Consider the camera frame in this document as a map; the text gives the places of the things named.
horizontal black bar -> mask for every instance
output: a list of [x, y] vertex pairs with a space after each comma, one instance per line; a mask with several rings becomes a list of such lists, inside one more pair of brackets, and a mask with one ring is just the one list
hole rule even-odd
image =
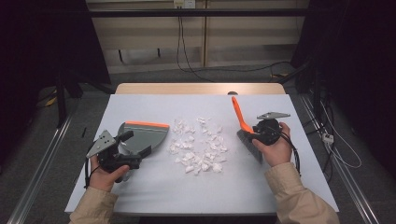
[[271, 8], [271, 9], [123, 9], [91, 11], [41, 11], [41, 15], [88, 16], [92, 18], [111, 17], [304, 17], [328, 13], [324, 9]]

beige jacket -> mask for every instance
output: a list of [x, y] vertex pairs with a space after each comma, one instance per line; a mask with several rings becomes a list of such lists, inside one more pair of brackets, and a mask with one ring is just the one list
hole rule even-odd
[[[265, 177], [276, 197], [276, 213], [281, 223], [339, 223], [334, 210], [303, 186], [292, 163], [271, 168]], [[70, 223], [108, 223], [117, 198], [115, 194], [88, 188], [70, 215]]]

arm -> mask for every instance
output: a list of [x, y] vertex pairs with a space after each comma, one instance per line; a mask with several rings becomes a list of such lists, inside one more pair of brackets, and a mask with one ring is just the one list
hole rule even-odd
[[[290, 128], [285, 123], [279, 124], [282, 132], [290, 136]], [[256, 139], [253, 139], [253, 144], [272, 167], [265, 177], [276, 197], [276, 213], [281, 223], [339, 223], [332, 207], [303, 186], [290, 162], [290, 145], [283, 138], [271, 146]]]
[[[91, 170], [99, 167], [96, 156], [91, 157]], [[121, 166], [109, 174], [101, 168], [91, 174], [90, 186], [70, 215], [70, 224], [109, 223], [117, 195], [110, 193], [114, 181], [128, 172], [129, 166]]]

gray carpet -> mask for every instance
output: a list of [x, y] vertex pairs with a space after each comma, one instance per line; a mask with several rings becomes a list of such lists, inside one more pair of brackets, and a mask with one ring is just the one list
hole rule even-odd
[[[261, 66], [233, 66], [227, 69], [255, 69]], [[286, 73], [290, 71], [287, 64], [273, 67], [273, 73]], [[211, 70], [197, 73], [199, 76], [210, 78], [215, 82], [267, 82], [270, 80], [270, 69], [252, 72], [232, 72]], [[116, 88], [122, 82], [203, 82], [192, 73], [179, 70], [147, 72], [131, 75], [114, 75], [111, 77]], [[97, 127], [101, 121], [108, 102], [105, 95], [88, 85], [81, 85], [84, 95], [81, 99], [67, 99], [68, 108], [78, 102], [76, 114], [71, 120], [63, 142], [55, 155], [52, 168], [47, 173], [40, 191], [36, 195], [25, 223], [67, 223], [68, 215], [64, 209], [74, 188], [75, 178], [84, 161], [87, 147], [93, 140]], [[293, 82], [285, 85], [286, 92], [290, 95], [302, 123], [309, 121], [300, 96], [296, 93]], [[359, 183], [362, 191], [368, 198], [375, 214], [382, 223], [392, 223], [396, 220], [394, 208], [396, 205], [396, 181], [387, 171], [371, 156], [364, 141], [351, 131], [347, 119], [344, 117], [336, 103], [332, 104], [335, 115], [337, 131], [347, 139], [359, 153], [362, 167], [350, 169]], [[42, 155], [45, 153], [50, 139], [55, 133], [57, 125], [56, 105], [39, 108], [35, 112], [33, 121], [26, 130], [23, 138], [16, 146], [14, 153], [3, 167], [0, 175], [0, 223], [7, 223], [18, 199], [21, 197], [30, 178], [35, 173]], [[307, 132], [313, 130], [312, 125], [305, 127]], [[317, 133], [308, 135], [308, 139], [315, 151], [319, 163], [323, 166], [327, 153], [318, 138]], [[346, 161], [356, 164], [356, 157], [350, 150], [337, 140], [337, 147]], [[333, 169], [332, 180], [329, 183], [333, 196], [340, 208], [338, 214], [341, 223], [364, 223], [360, 212], [352, 201], [341, 177]], [[136, 223], [138, 217], [114, 216], [113, 223]]]

white paper sheet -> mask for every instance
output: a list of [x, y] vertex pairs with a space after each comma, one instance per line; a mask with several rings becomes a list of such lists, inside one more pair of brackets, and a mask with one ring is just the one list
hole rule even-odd
[[[312, 147], [304, 134], [294, 106], [288, 95], [236, 96], [245, 122], [258, 123], [256, 117], [267, 112], [291, 114], [279, 119], [291, 128], [291, 140], [298, 148], [304, 185], [323, 198], [336, 211], [326, 179], [320, 170]], [[143, 159], [140, 169], [133, 171], [127, 182], [116, 184], [113, 191], [120, 197], [116, 213], [128, 215], [263, 215], [276, 211], [276, 201], [263, 173], [269, 168], [260, 165], [236, 136], [240, 129], [228, 95], [112, 95], [98, 128], [96, 137], [104, 130], [116, 135], [126, 120], [168, 123], [175, 119], [196, 120], [211, 118], [222, 125], [221, 135], [229, 151], [221, 173], [186, 174], [175, 156], [167, 149], [173, 137], [169, 132], [162, 144]], [[73, 212], [85, 189], [81, 169], [76, 187], [65, 212]]]

